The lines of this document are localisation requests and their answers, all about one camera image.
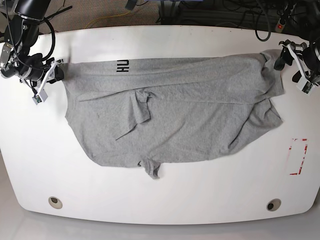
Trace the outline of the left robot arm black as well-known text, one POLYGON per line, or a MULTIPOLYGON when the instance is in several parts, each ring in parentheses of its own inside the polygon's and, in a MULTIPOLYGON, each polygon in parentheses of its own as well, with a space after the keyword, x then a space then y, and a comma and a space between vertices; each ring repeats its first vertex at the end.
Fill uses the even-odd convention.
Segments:
POLYGON ((310 94, 312 89, 320 85, 320 39, 297 44, 290 40, 280 41, 282 46, 280 56, 274 64, 274 69, 282 71, 286 65, 296 63, 298 71, 292 81, 297 83, 300 91, 310 94))

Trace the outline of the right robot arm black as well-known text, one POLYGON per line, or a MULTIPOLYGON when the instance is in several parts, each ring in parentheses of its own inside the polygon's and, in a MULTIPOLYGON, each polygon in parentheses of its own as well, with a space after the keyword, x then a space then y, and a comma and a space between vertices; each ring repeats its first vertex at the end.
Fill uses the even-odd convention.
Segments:
POLYGON ((0 55, 0 74, 7 79, 19 77, 22 83, 38 95, 47 82, 53 84, 64 78, 64 72, 59 67, 63 60, 52 57, 56 35, 49 19, 45 17, 50 1, 17 0, 11 5, 14 13, 12 18, 9 18, 10 5, 8 0, 2 1, 7 27, 2 34, 4 45, 0 55), (40 35, 39 26, 43 23, 50 29, 50 50, 46 55, 30 55, 30 49, 40 35))

